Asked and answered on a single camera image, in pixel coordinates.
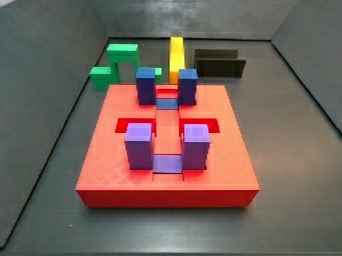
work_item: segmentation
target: red platform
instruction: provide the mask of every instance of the red platform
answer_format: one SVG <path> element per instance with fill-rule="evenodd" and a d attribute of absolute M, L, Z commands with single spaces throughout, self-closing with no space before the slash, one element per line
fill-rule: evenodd
<path fill-rule="evenodd" d="M 172 85 L 156 87 L 176 89 Z M 174 90 L 162 94 L 174 98 Z M 207 170 L 184 170 L 183 174 L 129 170 L 124 146 L 125 125 L 117 129 L 121 118 L 155 122 L 153 145 L 157 154 L 180 154 L 178 132 L 182 132 L 184 123 L 208 123 L 211 146 Z M 155 106 L 139 106 L 135 85 L 111 86 L 76 191 L 88 207 L 250 205 L 259 184 L 224 86 L 198 85 L 196 106 L 180 106 L 178 112 L 162 112 Z"/>

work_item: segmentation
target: yellow bar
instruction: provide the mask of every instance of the yellow bar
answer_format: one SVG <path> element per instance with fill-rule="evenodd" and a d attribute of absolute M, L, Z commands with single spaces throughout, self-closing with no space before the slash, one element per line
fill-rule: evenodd
<path fill-rule="evenodd" d="M 170 84 L 178 84 L 179 69 L 186 68 L 183 37 L 171 37 L 170 41 Z"/>

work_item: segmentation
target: building block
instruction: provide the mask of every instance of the building block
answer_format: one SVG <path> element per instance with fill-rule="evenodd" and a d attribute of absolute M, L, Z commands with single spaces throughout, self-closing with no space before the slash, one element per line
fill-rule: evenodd
<path fill-rule="evenodd" d="M 196 104 L 198 73 L 195 69 L 179 70 L 178 103 L 179 105 Z"/>
<path fill-rule="evenodd" d="M 136 72 L 136 91 L 140 105 L 156 104 L 155 69 L 139 68 Z"/>
<path fill-rule="evenodd" d="M 178 109 L 178 99 L 156 99 L 156 109 Z"/>
<path fill-rule="evenodd" d="M 155 83 L 162 84 L 163 83 L 163 69 L 155 68 Z"/>
<path fill-rule="evenodd" d="M 179 136 L 178 110 L 156 110 L 155 154 L 180 155 L 182 143 Z"/>
<path fill-rule="evenodd" d="M 124 143 L 129 169 L 151 170 L 153 165 L 152 124 L 128 124 Z"/>
<path fill-rule="evenodd" d="M 186 68 L 183 37 L 170 39 L 170 84 L 178 84 L 179 69 Z"/>
<path fill-rule="evenodd" d="M 107 48 L 109 56 L 136 56 L 139 55 L 137 44 L 109 44 Z"/>
<path fill-rule="evenodd" d="M 153 155 L 153 173 L 182 174 L 180 155 Z"/>
<path fill-rule="evenodd" d="M 149 67 L 140 67 L 140 70 L 144 69 L 153 69 L 155 70 L 155 83 L 163 83 L 163 69 L 162 68 L 149 68 Z"/>
<path fill-rule="evenodd" d="M 182 168 L 204 170 L 210 149 L 210 133 L 206 124 L 186 124 L 183 136 Z"/>
<path fill-rule="evenodd" d="M 133 73 L 136 73 L 140 67 L 139 46 L 137 44 L 109 44 L 107 47 L 107 55 L 112 75 L 117 78 L 117 83 L 120 83 L 119 63 L 131 63 Z"/>
<path fill-rule="evenodd" d="M 111 84 L 117 83 L 116 77 L 112 75 L 109 67 L 93 67 L 91 69 L 92 88 L 99 91 L 105 91 Z"/>
<path fill-rule="evenodd" d="M 136 101 L 129 103 L 131 99 L 136 99 L 135 85 L 109 87 L 76 185 L 84 205 L 107 208 L 248 206 L 259 184 L 224 85 L 199 85 L 198 104 L 179 106 L 179 113 L 155 110 L 155 106 L 139 106 Z M 215 118 L 220 132 L 210 134 L 206 171 L 183 170 L 183 175 L 131 171 L 125 134 L 113 132 L 121 111 L 127 117 L 139 113 L 139 117 L 156 118 L 156 126 L 159 111 L 160 114 L 175 111 L 175 116 L 179 114 L 184 119 Z"/>

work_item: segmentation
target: purple pillar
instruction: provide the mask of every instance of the purple pillar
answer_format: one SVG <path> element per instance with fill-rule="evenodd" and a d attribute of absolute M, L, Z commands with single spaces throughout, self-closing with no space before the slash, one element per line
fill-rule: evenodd
<path fill-rule="evenodd" d="M 155 69 L 139 68 L 135 78 L 139 105 L 155 105 Z"/>
<path fill-rule="evenodd" d="M 184 125 L 182 152 L 183 170 L 204 170 L 210 148 L 210 133 L 206 124 Z"/>
<path fill-rule="evenodd" d="M 179 70 L 178 104 L 196 105 L 198 71 L 195 69 Z"/>
<path fill-rule="evenodd" d="M 131 170 L 152 170 L 152 124 L 129 123 L 124 138 Z"/>

